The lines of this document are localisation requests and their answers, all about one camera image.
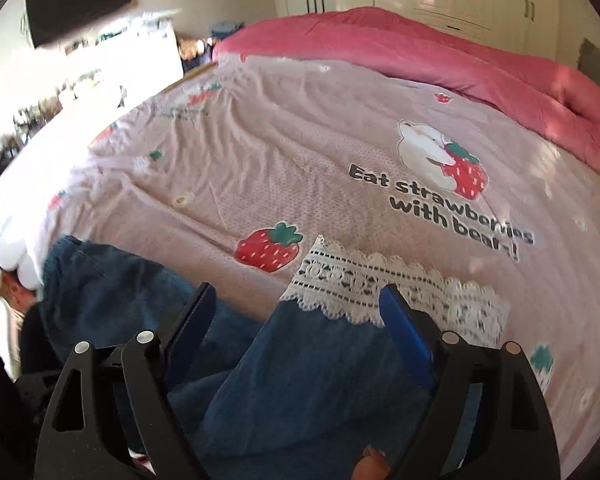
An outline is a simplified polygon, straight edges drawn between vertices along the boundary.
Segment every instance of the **metal screw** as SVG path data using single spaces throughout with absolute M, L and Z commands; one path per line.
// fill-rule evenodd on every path
M 509 341 L 506 345 L 504 345 L 504 348 L 507 352 L 513 355 L 517 355 L 520 352 L 522 352 L 522 348 L 520 348 L 520 345 L 513 341 Z
M 154 340 L 154 333 L 151 330 L 142 330 L 141 333 L 136 336 L 136 341 L 138 341 L 141 345 L 146 345 Z
M 77 353 L 77 354 L 84 354 L 88 349 L 89 349 L 89 342 L 88 341 L 80 341 L 74 347 L 75 353 Z
M 457 345 L 460 342 L 460 336 L 455 332 L 445 332 L 442 335 L 442 341 L 448 345 Z

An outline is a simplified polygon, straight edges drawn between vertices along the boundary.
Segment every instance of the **strawberry print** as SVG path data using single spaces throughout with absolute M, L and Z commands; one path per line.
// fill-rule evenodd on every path
M 203 103 L 204 101 L 209 99 L 214 94 L 214 92 L 217 92 L 221 88 L 222 85 L 220 83 L 213 83 L 211 85 L 202 87 L 198 94 L 189 97 L 189 105 L 193 106 Z
M 447 103 L 451 102 L 451 97 L 449 97 L 446 94 L 435 94 L 435 97 L 436 97 L 436 101 L 438 101 L 439 103 L 445 104 L 445 105 Z
M 46 206 L 46 210 L 47 211 L 52 211 L 53 209 L 55 209 L 56 207 L 58 207 L 60 205 L 60 203 L 62 202 L 62 199 L 66 196 L 66 191 L 61 191 L 60 193 L 58 193 L 57 195 L 55 195 L 50 201 L 49 201 L 49 205 Z
M 302 235 L 293 225 L 279 222 L 273 229 L 260 229 L 240 240 L 234 257 L 242 264 L 274 272 L 298 256 L 301 241 Z
M 107 137 L 110 137 L 111 134 L 113 132 L 115 132 L 118 129 L 118 125 L 116 123 L 113 123 L 111 126 L 107 126 L 104 130 L 102 130 L 98 136 L 93 139 L 91 141 L 90 146 L 94 146 L 98 141 L 102 140 L 102 139 L 106 139 Z
M 455 160 L 455 164 L 443 164 L 442 173 L 456 181 L 455 192 L 468 199 L 475 200 L 487 185 L 487 174 L 480 160 L 455 142 L 445 145 L 445 151 Z

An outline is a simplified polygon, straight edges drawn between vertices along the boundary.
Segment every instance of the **pink bedsheet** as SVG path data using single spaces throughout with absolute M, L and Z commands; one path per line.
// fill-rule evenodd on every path
M 268 20 L 223 41 L 215 55 L 339 59 L 435 84 L 490 104 L 600 172 L 600 88 L 548 59 L 461 40 L 387 10 Z

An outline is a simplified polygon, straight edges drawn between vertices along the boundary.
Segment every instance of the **white lace trim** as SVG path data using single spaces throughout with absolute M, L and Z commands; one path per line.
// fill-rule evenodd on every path
M 509 305 L 491 287 L 445 279 L 398 256 L 346 250 L 321 235 L 280 299 L 296 300 L 302 310 L 320 308 L 329 319 L 383 327 L 378 299 L 388 283 L 396 283 L 410 307 L 427 312 L 441 330 L 454 330 L 471 344 L 498 346 Z

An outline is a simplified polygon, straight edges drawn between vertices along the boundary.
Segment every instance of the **pink duvet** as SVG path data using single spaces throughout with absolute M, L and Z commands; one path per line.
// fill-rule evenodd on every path
M 496 107 L 600 172 L 600 88 L 548 59 L 481 46 L 369 7 L 260 22 L 223 41 L 221 52 L 339 59 L 443 86 Z

